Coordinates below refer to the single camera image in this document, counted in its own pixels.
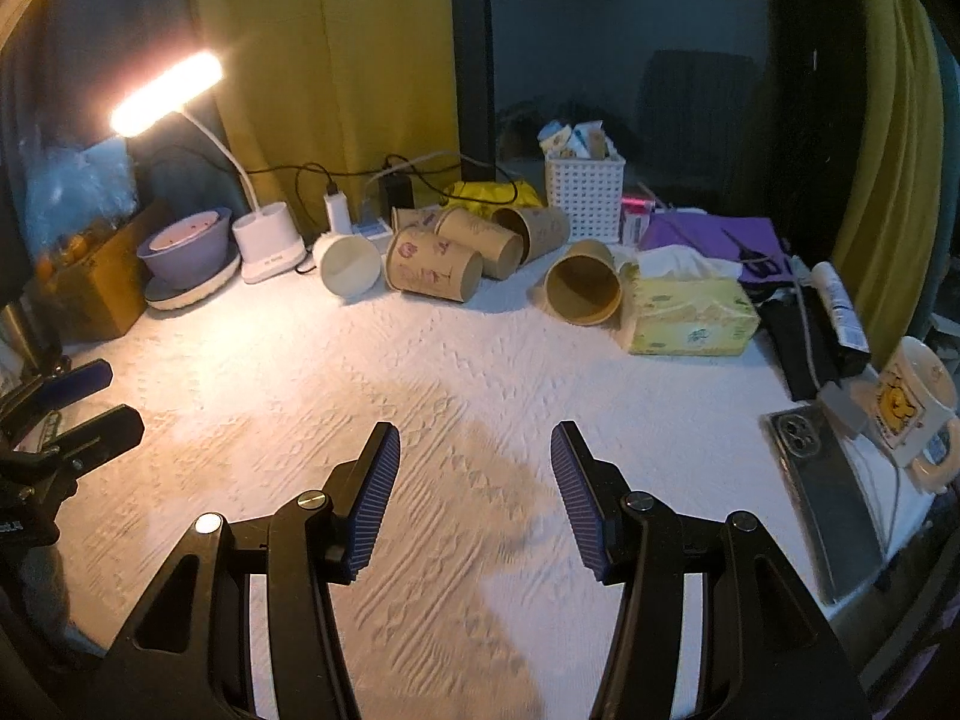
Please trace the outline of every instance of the paper cup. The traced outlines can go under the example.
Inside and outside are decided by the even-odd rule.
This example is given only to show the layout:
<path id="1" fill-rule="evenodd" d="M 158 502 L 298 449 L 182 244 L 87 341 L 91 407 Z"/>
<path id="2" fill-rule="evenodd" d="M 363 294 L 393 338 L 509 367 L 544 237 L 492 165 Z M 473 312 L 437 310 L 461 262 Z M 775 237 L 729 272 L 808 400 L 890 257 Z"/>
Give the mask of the paper cup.
<path id="1" fill-rule="evenodd" d="M 441 213 L 443 212 L 437 208 L 394 208 L 391 210 L 392 227 L 394 232 L 400 232 L 407 227 L 433 232 Z"/>
<path id="2" fill-rule="evenodd" d="M 570 237 L 570 220 L 560 208 L 497 208 L 493 221 L 522 238 L 524 264 L 560 248 Z"/>
<path id="3" fill-rule="evenodd" d="M 387 250 L 387 283 L 395 290 L 466 303 L 480 286 L 483 258 L 429 230 L 400 230 Z"/>
<path id="4" fill-rule="evenodd" d="M 523 239 L 517 233 L 480 218 L 466 208 L 454 208 L 443 214 L 437 223 L 437 235 L 480 252 L 483 275 L 500 281 L 512 276 L 523 258 Z"/>
<path id="5" fill-rule="evenodd" d="M 320 281 L 338 298 L 356 298 L 380 277 L 380 252 L 360 235 L 328 234 L 313 245 Z"/>
<path id="6" fill-rule="evenodd" d="M 599 241 L 579 241 L 547 271 L 547 303 L 570 324 L 606 322 L 620 306 L 623 290 L 613 255 Z"/>

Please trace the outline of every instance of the white plastic basket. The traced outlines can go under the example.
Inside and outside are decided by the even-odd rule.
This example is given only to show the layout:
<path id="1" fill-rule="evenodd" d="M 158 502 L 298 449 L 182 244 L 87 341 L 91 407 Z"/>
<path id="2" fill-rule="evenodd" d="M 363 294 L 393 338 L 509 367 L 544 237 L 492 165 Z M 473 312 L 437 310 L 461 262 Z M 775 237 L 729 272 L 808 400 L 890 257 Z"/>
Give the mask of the white plastic basket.
<path id="1" fill-rule="evenodd" d="M 619 241 L 625 164 L 619 155 L 605 160 L 546 160 L 547 200 L 570 219 L 570 240 Z"/>

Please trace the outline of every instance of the purple bowl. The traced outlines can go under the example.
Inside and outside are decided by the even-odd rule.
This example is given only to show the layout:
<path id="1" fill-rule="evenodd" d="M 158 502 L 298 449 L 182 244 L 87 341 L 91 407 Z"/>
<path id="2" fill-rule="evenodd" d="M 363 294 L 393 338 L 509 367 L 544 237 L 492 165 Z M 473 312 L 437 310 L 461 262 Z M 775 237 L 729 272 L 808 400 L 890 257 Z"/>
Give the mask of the purple bowl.
<path id="1" fill-rule="evenodd" d="M 175 290 L 192 290 L 203 284 L 224 266 L 229 243 L 229 208 L 215 209 L 219 215 L 212 226 L 171 247 L 151 249 L 155 238 L 167 228 L 147 238 L 136 250 L 136 256 L 147 264 L 150 272 Z"/>

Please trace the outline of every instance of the textured tablecloth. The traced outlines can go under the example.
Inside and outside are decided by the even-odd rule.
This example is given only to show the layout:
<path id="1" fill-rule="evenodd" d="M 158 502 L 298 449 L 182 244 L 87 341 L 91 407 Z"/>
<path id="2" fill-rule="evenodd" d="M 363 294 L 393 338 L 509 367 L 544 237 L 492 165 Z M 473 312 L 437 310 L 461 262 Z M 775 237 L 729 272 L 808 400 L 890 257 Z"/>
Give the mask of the textured tablecloth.
<path id="1" fill-rule="evenodd" d="M 466 306 L 381 285 L 342 305 L 315 276 L 237 279 L 76 355 L 106 358 L 114 382 L 69 421 L 126 402 L 147 430 L 61 510 L 75 623 L 109 646 L 199 514 L 270 514 L 354 458 L 381 419 L 400 428 L 395 492 L 370 567 L 332 590 L 367 720 L 589 714 L 620 588 L 599 586 L 577 553 L 549 463 L 562 419 L 633 488 L 681 514 L 755 512 L 815 587 L 758 421 L 791 407 L 762 340 L 738 359 L 628 356 L 608 331 L 536 306 L 552 259 L 485 281 Z M 882 511 L 893 472 L 877 468 Z M 901 503 L 900 541 L 920 508 Z M 690 583 L 678 715 L 696 694 L 698 587 Z M 257 709 L 272 717 L 262 583 L 254 590 Z"/>

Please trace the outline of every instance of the mug handle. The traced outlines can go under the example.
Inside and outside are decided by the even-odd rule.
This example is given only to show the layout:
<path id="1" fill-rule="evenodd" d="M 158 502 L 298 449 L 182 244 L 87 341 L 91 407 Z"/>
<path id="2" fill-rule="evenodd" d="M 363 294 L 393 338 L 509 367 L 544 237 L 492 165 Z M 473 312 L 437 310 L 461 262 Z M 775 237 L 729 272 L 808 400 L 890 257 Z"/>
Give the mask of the mug handle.
<path id="1" fill-rule="evenodd" d="M 939 466 L 930 463 L 923 455 L 916 456 L 910 464 L 917 483 L 928 493 L 945 493 L 947 485 L 960 473 L 960 416 L 949 420 L 947 429 L 950 451 Z"/>

